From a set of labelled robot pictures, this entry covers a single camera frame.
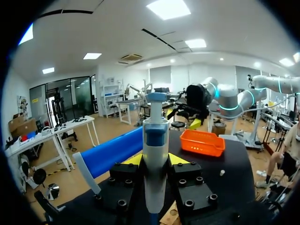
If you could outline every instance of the sneaker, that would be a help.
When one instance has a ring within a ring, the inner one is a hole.
[[[267,184],[267,182],[265,180],[263,181],[258,181],[255,183],[255,186],[257,188],[267,188],[269,184]]]

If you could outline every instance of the ceiling light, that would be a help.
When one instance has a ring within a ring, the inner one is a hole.
[[[261,64],[260,62],[255,62],[255,63],[254,63],[254,66],[257,67],[257,68],[261,67],[261,65],[262,65],[262,64]]]
[[[284,66],[286,66],[286,67],[290,67],[290,66],[295,64],[291,60],[289,60],[288,58],[284,58],[284,59],[280,60],[279,62],[281,64],[283,64]]]
[[[26,33],[22,37],[19,45],[22,44],[22,43],[24,43],[25,41],[29,41],[29,40],[33,39],[32,27],[33,27],[33,23],[30,25],[30,27],[28,28],[28,30],[26,31]]]
[[[206,43],[203,39],[194,39],[185,42],[189,48],[206,48]]]
[[[54,67],[48,68],[48,69],[43,69],[43,74],[48,74],[48,73],[53,73],[54,72]]]
[[[300,52],[297,52],[296,54],[293,55],[295,62],[299,62],[300,61]]]
[[[101,53],[86,53],[84,56],[84,60],[96,60],[98,57],[102,55]]]
[[[163,20],[191,14],[183,0],[158,0],[146,7]]]

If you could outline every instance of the blue cylinder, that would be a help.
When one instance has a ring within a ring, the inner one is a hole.
[[[117,162],[121,163],[143,149],[143,127],[81,153],[93,178],[109,171]]]

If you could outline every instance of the small white cap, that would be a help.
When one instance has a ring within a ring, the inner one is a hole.
[[[225,170],[221,170],[221,172],[220,172],[220,176],[223,176],[223,175],[224,175],[224,173],[225,173]]]

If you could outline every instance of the orange plastic tray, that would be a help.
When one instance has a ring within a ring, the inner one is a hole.
[[[225,150],[225,141],[209,132],[186,129],[180,136],[183,150],[219,157]]]

